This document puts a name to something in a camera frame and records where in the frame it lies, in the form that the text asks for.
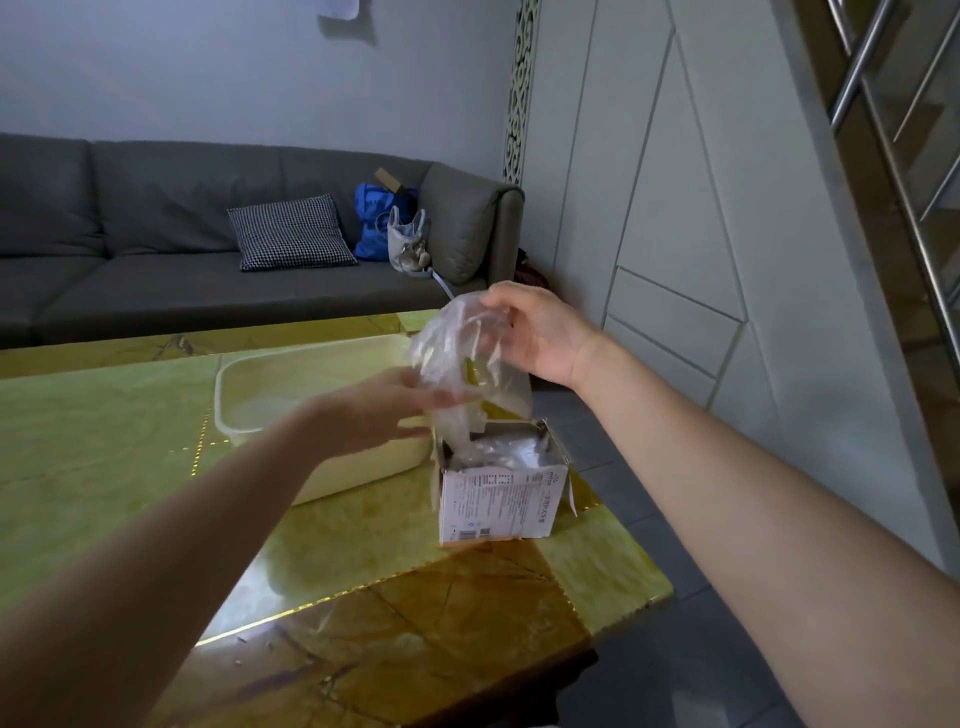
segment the forearm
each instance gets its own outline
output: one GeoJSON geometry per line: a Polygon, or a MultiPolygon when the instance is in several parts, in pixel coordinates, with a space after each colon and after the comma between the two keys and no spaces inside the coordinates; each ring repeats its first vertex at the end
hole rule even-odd
{"type": "Polygon", "coordinates": [[[277,423],[5,615],[0,725],[142,718],[323,459],[318,417],[277,423]]]}
{"type": "Polygon", "coordinates": [[[593,360],[578,393],[807,721],[936,725],[960,710],[952,581],[616,345],[593,360]]]}

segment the marble table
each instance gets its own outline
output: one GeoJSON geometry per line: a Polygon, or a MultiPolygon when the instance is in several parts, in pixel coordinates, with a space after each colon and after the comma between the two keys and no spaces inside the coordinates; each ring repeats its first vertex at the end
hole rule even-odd
{"type": "MultiPolygon", "coordinates": [[[[0,608],[230,452],[213,382],[237,352],[413,333],[434,313],[0,351],[0,608]]],[[[580,512],[550,538],[459,550],[438,546],[428,484],[424,464],[292,508],[150,724],[459,721],[673,594],[578,475],[580,512]]]]}

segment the blue bag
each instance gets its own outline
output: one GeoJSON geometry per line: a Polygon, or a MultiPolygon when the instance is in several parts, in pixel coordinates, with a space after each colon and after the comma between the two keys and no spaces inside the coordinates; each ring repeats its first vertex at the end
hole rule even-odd
{"type": "Polygon", "coordinates": [[[390,208],[396,205],[400,210],[400,223],[407,225],[417,213],[417,198],[420,191],[408,189],[407,194],[397,195],[385,187],[365,182],[357,185],[353,193],[353,206],[356,207],[363,234],[353,249],[353,254],[361,260],[389,260],[387,252],[387,223],[390,208]]]}

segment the plastic container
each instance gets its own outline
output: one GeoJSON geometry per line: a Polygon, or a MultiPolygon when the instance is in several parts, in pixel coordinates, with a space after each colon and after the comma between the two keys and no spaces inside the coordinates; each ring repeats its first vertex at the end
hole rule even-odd
{"type": "MultiPolygon", "coordinates": [[[[310,397],[406,365],[409,346],[406,336],[388,334],[256,353],[231,361],[217,373],[217,429],[235,447],[243,445],[310,397]]],[[[413,418],[404,424],[426,425],[427,421],[413,418]]],[[[414,468],[432,447],[430,438],[392,440],[379,448],[331,458],[310,475],[294,504],[414,468]]]]}

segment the houndstooth pillow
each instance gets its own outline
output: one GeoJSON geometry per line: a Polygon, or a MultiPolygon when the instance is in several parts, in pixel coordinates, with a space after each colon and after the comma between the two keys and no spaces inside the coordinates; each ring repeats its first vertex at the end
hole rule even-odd
{"type": "Polygon", "coordinates": [[[241,271],[356,265],[329,195],[227,210],[241,271]]]}

